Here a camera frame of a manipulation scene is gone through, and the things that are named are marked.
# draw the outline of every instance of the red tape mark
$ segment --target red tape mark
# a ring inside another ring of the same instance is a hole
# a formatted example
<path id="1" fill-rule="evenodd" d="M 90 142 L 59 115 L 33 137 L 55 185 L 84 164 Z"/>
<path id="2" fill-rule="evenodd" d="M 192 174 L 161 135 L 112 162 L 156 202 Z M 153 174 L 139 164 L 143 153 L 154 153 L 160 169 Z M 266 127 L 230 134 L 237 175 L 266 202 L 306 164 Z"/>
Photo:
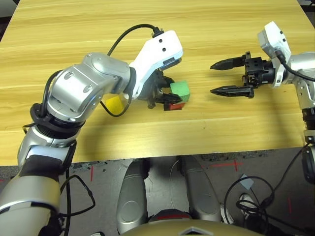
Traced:
<path id="1" fill-rule="evenodd" d="M 215 164 L 215 165 L 210 165 L 210 167 L 242 166 L 242 165 L 243 163 L 237 163 L 236 160 L 234 160 L 234 163 Z"/>
<path id="2" fill-rule="evenodd" d="M 291 198 L 290 197 L 287 198 L 287 203 L 289 206 L 289 213 L 292 214 L 292 204 L 291 204 Z"/>
<path id="3" fill-rule="evenodd" d="M 165 220 L 165 219 L 178 219 L 178 218 L 189 218 L 187 215 L 164 215 L 164 216 L 159 216 L 157 219 L 158 220 Z"/>
<path id="4" fill-rule="evenodd" d="M 91 182 L 93 181 L 94 166 L 91 166 Z"/>

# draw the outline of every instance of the black wire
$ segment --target black wire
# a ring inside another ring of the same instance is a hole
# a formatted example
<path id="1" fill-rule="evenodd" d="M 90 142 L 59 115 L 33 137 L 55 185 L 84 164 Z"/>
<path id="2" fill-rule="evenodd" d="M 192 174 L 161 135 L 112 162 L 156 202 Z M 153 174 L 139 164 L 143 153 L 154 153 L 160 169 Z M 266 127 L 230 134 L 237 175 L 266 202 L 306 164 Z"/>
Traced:
<path id="1" fill-rule="evenodd" d="M 280 223 L 282 223 L 282 224 L 284 224 L 284 225 L 286 225 L 286 226 L 289 226 L 289 227 L 291 227 L 291 228 L 293 228 L 293 229 L 299 230 L 299 231 L 304 232 L 304 233 L 308 233 L 306 230 L 301 229 L 301 228 L 296 227 L 296 226 L 293 226 L 293 225 L 291 225 L 291 224 L 289 224 L 289 223 L 287 223 L 287 222 L 285 222 L 285 221 L 283 221 L 283 220 L 280 220 L 280 219 L 278 219 L 278 218 L 276 218 L 276 217 L 274 217 L 274 216 L 271 216 L 271 215 L 267 214 L 267 212 L 266 212 L 266 208 L 271 205 L 271 203 L 273 202 L 273 200 L 274 200 L 274 198 L 275 198 L 275 191 L 279 188 L 279 186 L 280 186 L 281 183 L 283 182 L 283 180 L 284 180 L 286 174 L 288 173 L 288 171 L 289 171 L 290 168 L 292 167 L 292 165 L 293 165 L 293 163 L 295 162 L 295 160 L 297 159 L 297 157 L 301 154 L 301 152 L 303 151 L 303 149 L 304 149 L 305 147 L 307 147 L 308 145 L 309 145 L 309 144 L 305 144 L 305 145 L 300 149 L 300 151 L 294 156 L 294 158 L 293 158 L 292 161 L 289 163 L 289 165 L 288 165 L 287 169 L 285 170 L 285 172 L 284 172 L 282 178 L 280 179 L 279 183 L 277 184 L 277 186 L 276 186 L 275 188 L 273 188 L 269 182 L 267 182 L 267 181 L 264 180 L 263 178 L 257 177 L 257 176 L 244 177 L 244 178 L 240 178 L 240 179 L 238 179 L 237 181 L 235 181 L 235 182 L 229 187 L 229 189 L 227 190 L 227 192 L 226 192 L 226 194 L 225 194 L 225 197 L 224 197 L 224 206 L 223 206 L 223 209 L 224 209 L 224 215 L 225 215 L 225 217 L 226 217 L 227 223 L 230 224 L 230 222 L 229 222 L 229 220 L 228 220 L 228 218 L 227 218 L 227 215 L 226 215 L 226 202 L 227 202 L 227 197 L 228 197 L 230 191 L 231 191 L 232 188 L 233 188 L 236 184 L 238 184 L 239 182 L 241 182 L 241 181 L 243 181 L 243 180 L 245 180 L 245 179 L 248 179 L 248 178 L 255 178 L 255 179 L 259 179 L 259 180 L 265 182 L 265 183 L 268 185 L 268 187 L 269 187 L 270 190 L 271 190 L 270 196 L 267 197 L 267 198 L 265 198 L 261 203 L 259 203 L 256 194 L 254 193 L 254 191 L 253 191 L 252 188 L 251 188 L 251 191 L 252 191 L 253 195 L 255 196 L 255 198 L 256 198 L 258 204 L 253 203 L 253 202 L 250 202 L 250 201 L 247 201 L 247 200 L 239 200 L 239 201 L 236 202 L 236 206 L 237 206 L 240 210 L 243 210 L 244 212 L 246 212 L 246 213 L 249 214 L 249 215 L 258 214 L 258 215 L 260 215 L 260 216 L 265 216 L 265 218 L 266 218 L 266 226 L 267 226 L 267 227 L 268 227 L 268 218 L 271 218 L 271 219 L 276 220 L 276 221 L 278 221 L 278 222 L 280 222 Z M 252 204 L 254 207 L 245 206 L 245 205 L 242 204 L 242 203 L 250 203 L 250 204 Z"/>
<path id="2" fill-rule="evenodd" d="M 113 46 L 110 48 L 110 50 L 108 51 L 107 55 L 110 56 L 113 51 L 115 50 L 115 48 L 117 47 L 117 45 L 120 43 L 120 41 L 127 35 L 129 34 L 130 32 L 136 30 L 136 29 L 140 29 L 140 28 L 150 28 L 152 29 L 154 32 L 156 31 L 159 31 L 158 27 L 155 27 L 153 25 L 150 25 L 150 24 L 139 24 L 139 25 L 135 25 L 133 27 L 130 27 L 129 29 L 127 29 L 125 32 L 122 33 L 122 35 L 119 36 L 119 38 L 116 40 L 116 42 L 113 44 Z M 105 111 L 107 111 L 108 114 L 110 114 L 111 116 L 113 117 L 120 117 L 122 116 L 129 108 L 130 104 L 131 104 L 131 101 L 132 101 L 132 92 L 133 92 L 133 89 L 134 89 L 134 86 L 135 86 L 135 82 L 134 82 L 134 85 L 131 86 L 131 89 L 130 89 L 130 93 L 128 94 L 129 98 L 128 98 L 128 102 L 125 106 L 125 108 L 123 109 L 122 112 L 120 112 L 119 114 L 114 114 L 112 113 L 107 107 L 106 105 L 101 101 L 100 104 L 102 105 L 102 107 L 105 109 Z"/>
<path id="3" fill-rule="evenodd" d="M 284 56 L 284 54 L 282 53 L 282 51 L 277 50 L 277 51 L 275 51 L 275 53 L 276 53 L 276 56 L 277 56 L 277 58 L 279 59 L 280 63 L 284 66 L 284 68 L 285 68 L 288 72 L 290 72 L 291 74 L 296 75 L 296 76 L 298 76 L 298 77 L 301 77 L 302 79 L 315 82 L 315 78 L 309 77 L 309 76 L 307 76 L 307 75 L 303 75 L 303 74 L 301 74 L 301 73 L 299 73 L 299 72 L 297 72 L 297 71 L 295 71 L 295 70 L 292 70 L 292 69 L 290 68 L 290 66 L 288 66 L 288 65 L 286 64 L 285 56 Z"/>
<path id="4" fill-rule="evenodd" d="M 72 217 L 72 216 L 76 216 L 76 215 L 80 215 L 82 213 L 85 213 L 87 212 L 88 210 L 91 210 L 93 207 L 95 207 L 96 203 L 95 203 L 95 199 L 94 199 L 94 196 L 93 196 L 93 193 L 92 191 L 89 189 L 89 187 L 84 183 L 84 181 L 78 176 L 78 175 L 72 175 L 70 177 L 68 177 L 65 182 L 62 184 L 61 188 L 60 188 L 60 192 L 62 193 L 63 192 L 63 189 L 65 187 L 68 187 L 69 185 L 69 181 L 73 178 L 76 178 L 78 179 L 81 184 L 83 185 L 83 187 L 86 189 L 86 191 L 88 192 L 88 195 L 89 197 L 91 198 L 92 200 L 92 205 L 84 210 L 80 210 L 80 211 L 77 211 L 77 212 L 74 212 L 74 213 L 70 213 L 70 212 L 67 212 L 66 214 L 65 213 L 60 213 L 60 216 L 64 216 L 64 217 Z"/>
<path id="5" fill-rule="evenodd" d="M 258 197 L 256 196 L 254 190 L 253 190 L 252 188 L 250 188 L 250 190 L 251 190 L 252 194 L 254 195 L 254 197 L 255 197 L 255 199 L 256 199 L 258 205 L 260 205 L 259 200 L 258 200 Z M 264 213 L 265 213 L 264 216 L 265 216 L 265 220 L 266 220 L 266 228 L 265 228 L 264 234 L 266 234 L 266 233 L 268 232 L 268 230 L 269 230 L 269 219 L 268 219 L 268 216 L 267 216 L 267 210 L 264 209 L 263 211 L 264 211 Z"/>
<path id="6" fill-rule="evenodd" d="M 65 171 L 65 179 L 69 179 L 69 169 Z M 66 198 L 67 198 L 67 214 L 71 213 L 71 193 L 70 193 L 70 183 L 67 182 L 66 186 Z M 69 230 L 70 230 L 70 216 L 66 217 L 65 220 L 65 229 L 64 229 L 64 235 L 63 236 L 68 236 Z"/>
<path id="7" fill-rule="evenodd" d="M 251 188 L 251 192 L 252 192 L 252 194 L 254 195 L 254 197 L 255 197 L 255 199 L 256 199 L 256 201 L 257 201 L 257 203 L 259 204 L 259 200 L 258 200 L 258 198 L 257 198 L 257 196 L 256 196 L 256 194 L 254 193 L 254 191 L 253 191 L 253 189 Z"/>
<path id="8" fill-rule="evenodd" d="M 107 55 L 110 56 L 113 51 L 115 50 L 115 48 L 117 47 L 117 45 L 119 44 L 119 42 L 130 32 L 136 30 L 136 29 L 140 29 L 140 28 L 150 28 L 152 30 L 156 30 L 156 27 L 150 24 L 139 24 L 139 25 L 135 25 L 133 27 L 130 27 L 129 29 L 127 29 L 125 32 L 122 33 L 122 35 L 119 36 L 119 38 L 116 40 L 116 42 L 113 44 L 113 46 L 110 48 L 110 50 L 108 51 Z"/>
<path id="9" fill-rule="evenodd" d="M 49 87 L 51 85 L 51 82 L 53 81 L 53 79 L 59 74 L 59 72 L 61 72 L 61 70 L 56 71 L 55 73 L 53 73 L 49 79 L 46 82 L 45 85 L 45 89 L 44 89 L 44 94 L 43 94 L 43 102 L 41 104 L 41 108 L 40 108 L 40 117 L 44 117 L 46 115 L 46 111 L 47 111 L 47 102 L 48 102 L 48 94 L 49 94 Z"/>
<path id="10" fill-rule="evenodd" d="M 224 204 L 223 204 L 223 205 L 224 205 L 224 206 L 223 206 L 223 208 L 224 208 L 224 215 L 225 215 L 225 217 L 226 217 L 226 220 L 227 220 L 227 223 L 228 223 L 228 224 L 230 224 L 230 222 L 229 222 L 229 220 L 228 220 L 228 218 L 227 218 L 227 215 L 226 215 L 226 202 L 227 202 L 227 197 L 228 197 L 228 195 L 230 194 L 232 188 L 234 188 L 234 186 L 235 186 L 236 184 L 238 184 L 239 182 L 241 182 L 241 181 L 243 181 L 243 180 L 245 180 L 245 179 L 249 179 L 249 178 L 259 179 L 259 180 L 265 182 L 265 183 L 268 185 L 268 187 L 270 188 L 270 190 L 271 190 L 270 196 L 267 197 L 266 199 L 264 199 L 264 200 L 261 202 L 261 204 L 260 204 L 259 206 L 258 206 L 257 204 L 255 204 L 255 203 L 253 203 L 254 206 L 257 206 L 257 208 L 248 207 L 248 208 L 251 209 L 251 212 L 257 212 L 258 209 L 266 209 L 266 208 L 272 203 L 272 201 L 273 201 L 274 198 L 275 198 L 275 190 L 274 190 L 274 188 L 271 186 L 270 183 L 268 183 L 268 182 L 267 182 L 266 180 L 264 180 L 263 178 L 258 177 L 258 176 L 247 176 L 247 177 L 238 179 L 237 181 L 235 181 L 234 183 L 232 183 L 232 185 L 229 187 L 229 189 L 227 190 L 227 192 L 226 192 L 226 194 L 225 194 L 225 197 L 224 197 Z"/>
<path id="11" fill-rule="evenodd" d="M 277 184 L 277 186 L 275 187 L 275 191 L 280 187 L 280 185 L 282 184 L 286 174 L 288 173 L 288 171 L 291 169 L 293 163 L 295 162 L 295 160 L 298 158 L 298 156 L 302 153 L 303 149 L 306 148 L 309 144 L 305 144 L 300 150 L 299 152 L 295 155 L 295 157 L 292 159 L 292 161 L 290 162 L 290 164 L 288 165 L 288 167 L 286 168 L 284 174 L 282 175 L 279 183 Z"/>
<path id="12" fill-rule="evenodd" d="M 31 124 L 26 124 L 22 126 L 22 129 L 24 131 L 24 133 L 26 134 L 28 132 L 28 130 L 26 128 L 30 128 L 33 127 L 34 125 L 36 125 L 36 123 L 31 123 Z"/>

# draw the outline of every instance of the silver robot leg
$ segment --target silver robot leg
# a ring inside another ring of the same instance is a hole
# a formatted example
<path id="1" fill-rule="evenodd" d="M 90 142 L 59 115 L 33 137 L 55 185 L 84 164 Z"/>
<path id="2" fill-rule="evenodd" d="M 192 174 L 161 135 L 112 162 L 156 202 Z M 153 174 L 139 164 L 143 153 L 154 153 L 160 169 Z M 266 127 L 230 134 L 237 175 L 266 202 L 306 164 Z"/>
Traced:
<path id="1" fill-rule="evenodd" d="M 181 159 L 186 179 L 189 213 L 193 219 L 221 221 L 220 204 L 213 186 L 193 156 Z"/>

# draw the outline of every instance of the black connector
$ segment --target black connector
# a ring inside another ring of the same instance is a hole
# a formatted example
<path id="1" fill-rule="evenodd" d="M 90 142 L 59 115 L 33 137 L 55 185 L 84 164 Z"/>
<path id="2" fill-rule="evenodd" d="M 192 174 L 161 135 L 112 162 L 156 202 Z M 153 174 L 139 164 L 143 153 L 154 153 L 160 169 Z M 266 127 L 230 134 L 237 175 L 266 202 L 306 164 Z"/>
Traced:
<path id="1" fill-rule="evenodd" d="M 164 33 L 163 29 L 160 30 L 158 27 L 154 27 L 152 38 L 155 38 L 163 33 Z"/>

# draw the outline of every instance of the white sneaker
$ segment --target white sneaker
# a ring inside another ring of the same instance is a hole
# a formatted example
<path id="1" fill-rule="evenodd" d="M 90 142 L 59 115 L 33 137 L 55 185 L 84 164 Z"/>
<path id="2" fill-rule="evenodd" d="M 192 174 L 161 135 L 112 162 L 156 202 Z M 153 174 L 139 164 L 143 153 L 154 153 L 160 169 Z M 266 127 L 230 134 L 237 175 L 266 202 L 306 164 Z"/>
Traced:
<path id="1" fill-rule="evenodd" d="M 224 214 L 224 205 L 223 205 L 223 204 L 220 205 L 220 210 L 221 210 L 221 217 L 222 217 L 222 220 L 223 220 L 223 222 L 224 222 L 225 224 L 227 224 L 228 222 L 227 222 L 226 217 L 225 217 L 225 214 Z M 230 224 L 234 224 L 234 220 L 233 220 L 231 214 L 228 212 L 228 209 L 226 209 L 226 216 L 227 216 L 228 221 L 230 222 Z"/>
<path id="2" fill-rule="evenodd" d="M 240 196 L 240 200 L 246 200 L 246 201 L 254 203 L 253 199 L 247 193 L 242 193 L 242 195 Z M 246 207 L 256 208 L 253 204 L 250 204 L 250 203 L 241 203 L 241 204 L 246 206 Z M 247 217 L 250 215 L 243 210 L 241 210 L 241 212 L 245 216 L 245 219 L 247 219 Z"/>

